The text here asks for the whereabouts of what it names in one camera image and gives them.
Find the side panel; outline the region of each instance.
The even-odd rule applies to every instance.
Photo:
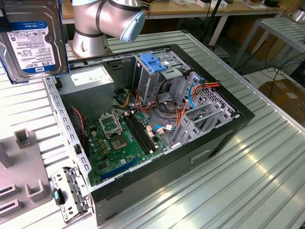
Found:
[[[97,224],[102,224],[106,220],[200,165],[227,135],[228,133],[215,138],[194,151],[130,184],[115,194],[95,203]]]

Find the red cable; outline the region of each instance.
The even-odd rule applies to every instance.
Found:
[[[83,145],[82,145],[82,147],[85,148],[85,128],[84,128],[84,122],[82,121],[81,113],[78,110],[76,110],[76,108],[74,108],[74,107],[71,107],[71,108],[78,114],[78,117],[81,120],[82,137],[83,137]]]

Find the hard drive label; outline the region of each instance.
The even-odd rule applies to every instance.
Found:
[[[15,52],[20,68],[26,73],[52,71],[55,59],[52,45],[47,42],[48,25],[44,21],[11,23],[13,31],[8,38]]]

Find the ram slot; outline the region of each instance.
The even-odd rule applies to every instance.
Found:
[[[150,138],[134,116],[124,117],[124,121],[145,154],[156,150]]]

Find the table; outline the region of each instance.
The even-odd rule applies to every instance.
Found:
[[[228,19],[229,16],[234,15],[257,15],[257,14],[275,14],[275,17],[280,17],[286,10],[284,6],[280,8],[258,9],[253,10],[240,2],[240,0],[234,0],[234,3],[228,4],[226,8],[219,8],[216,16],[221,16],[220,21],[215,29],[215,32],[211,38],[209,45],[215,45],[217,39]],[[150,6],[149,19],[166,19],[166,18],[194,18],[194,17],[206,17],[208,8],[200,7],[197,4],[191,4],[189,6],[180,6],[175,2],[153,2]],[[62,18],[64,24],[74,24],[73,7],[70,0],[63,0],[62,5]]]
[[[251,29],[249,35],[244,41],[243,45],[239,49],[235,62],[233,64],[233,68],[236,67],[246,48],[250,44],[251,40],[255,36],[257,30],[259,28],[263,28],[266,30],[265,34],[255,46],[253,52],[258,50],[262,45],[262,42],[267,38],[267,36],[271,33],[277,38],[283,40],[287,44],[289,44],[292,48],[299,50],[300,52],[305,52],[305,25],[299,24],[289,18],[276,18],[276,19],[258,19]],[[287,57],[289,53],[292,51],[292,48],[288,49],[287,52],[283,55]],[[285,58],[279,63],[278,66],[284,63]]]
[[[141,35],[114,53],[176,43],[254,114],[215,157],[119,213],[100,228],[299,228],[305,219],[305,129],[255,90],[193,36],[181,31]],[[48,176],[71,161],[41,80],[11,85],[0,75],[0,137],[34,130]],[[31,229],[92,229],[90,212],[68,226],[52,200],[1,225]]]

